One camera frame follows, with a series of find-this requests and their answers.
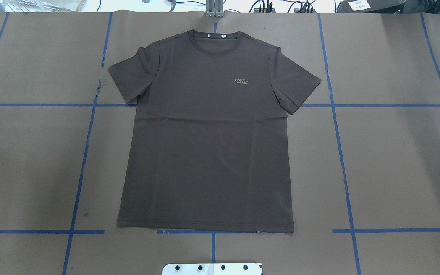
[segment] white tag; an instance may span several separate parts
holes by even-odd
[[[349,2],[349,6],[351,6],[351,9],[353,10],[365,10],[371,8],[367,0],[352,1]]]

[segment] crew neck collar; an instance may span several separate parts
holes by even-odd
[[[207,32],[199,32],[195,30],[188,31],[188,37],[193,45],[194,48],[196,48],[199,52],[202,52],[204,54],[208,55],[225,55],[232,51],[234,51],[239,43],[241,42],[241,38],[243,36],[243,33],[241,31],[237,31],[235,33],[207,33]],[[212,38],[212,39],[235,39],[235,43],[229,47],[228,49],[222,50],[222,51],[210,51],[207,48],[201,47],[196,39],[194,37],[200,37],[200,38]]]

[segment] dark gray t-shirt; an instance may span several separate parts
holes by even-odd
[[[286,117],[318,77],[245,33],[194,30],[108,71],[138,97],[119,226],[294,231]]]

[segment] short sleeve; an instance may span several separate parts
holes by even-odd
[[[140,47],[137,53],[108,68],[126,102],[143,96],[159,70],[159,51],[155,43]]]
[[[280,106],[291,115],[321,82],[320,78],[284,56],[279,47],[271,52],[269,77]]]

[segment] bottom hem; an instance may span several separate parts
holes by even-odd
[[[151,222],[140,220],[121,220],[118,219],[117,226],[146,227],[161,229],[180,229],[180,230],[211,230],[211,231],[231,231],[231,232],[268,232],[268,233],[293,233],[295,225],[232,225],[232,224],[209,224],[209,223],[170,223],[170,222]]]

